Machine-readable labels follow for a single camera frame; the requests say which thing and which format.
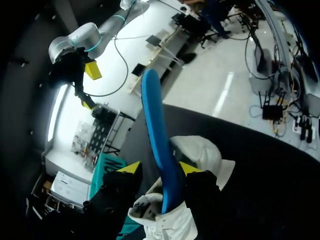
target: chair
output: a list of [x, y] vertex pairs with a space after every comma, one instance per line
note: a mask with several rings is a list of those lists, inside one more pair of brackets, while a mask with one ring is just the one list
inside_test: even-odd
[[176, 22], [176, 24], [183, 27], [192, 38], [198, 39], [203, 49], [203, 45], [206, 40], [216, 43], [216, 41], [213, 40], [212, 37], [214, 35], [217, 35], [217, 33], [212, 31], [212, 26], [201, 16], [198, 20], [191, 15], [177, 13], [172, 17], [172, 19]]

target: white box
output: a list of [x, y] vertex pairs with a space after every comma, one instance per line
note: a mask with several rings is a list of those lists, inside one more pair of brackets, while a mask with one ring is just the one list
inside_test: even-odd
[[90, 189], [89, 184], [59, 171], [53, 181], [51, 193], [64, 202], [83, 206], [83, 202], [89, 200]]

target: black table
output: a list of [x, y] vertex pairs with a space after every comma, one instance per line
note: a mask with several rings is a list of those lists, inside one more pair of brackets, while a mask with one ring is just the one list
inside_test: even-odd
[[[202, 136], [219, 148], [223, 159], [236, 162], [222, 192], [257, 239], [318, 235], [318, 161], [274, 137], [208, 115], [170, 105], [164, 105], [164, 115], [169, 137]], [[138, 197], [143, 195], [159, 177], [143, 112], [119, 157], [128, 164], [142, 162]]]

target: black monitor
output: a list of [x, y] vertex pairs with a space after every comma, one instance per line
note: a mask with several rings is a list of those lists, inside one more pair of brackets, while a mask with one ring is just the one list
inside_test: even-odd
[[161, 43], [161, 39], [155, 35], [151, 35], [150, 37], [147, 38], [146, 41], [155, 47], [158, 47], [159, 44]]
[[255, 50], [254, 50], [254, 58], [256, 63], [256, 70], [259, 73], [263, 73], [266, 68], [266, 60], [264, 56], [264, 51], [261, 47], [260, 41], [255, 32], [251, 34], [251, 37], [255, 43]]
[[138, 63], [135, 68], [132, 71], [132, 74], [136, 75], [137, 77], [140, 77], [142, 73], [145, 71], [146, 66]]

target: blue shoe insole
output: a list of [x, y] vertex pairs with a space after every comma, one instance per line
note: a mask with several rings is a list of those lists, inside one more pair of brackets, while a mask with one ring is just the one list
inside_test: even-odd
[[141, 96], [150, 144], [162, 179], [162, 214], [165, 214], [178, 207], [183, 196], [178, 163], [171, 151], [165, 126], [160, 78], [153, 69], [143, 73]]

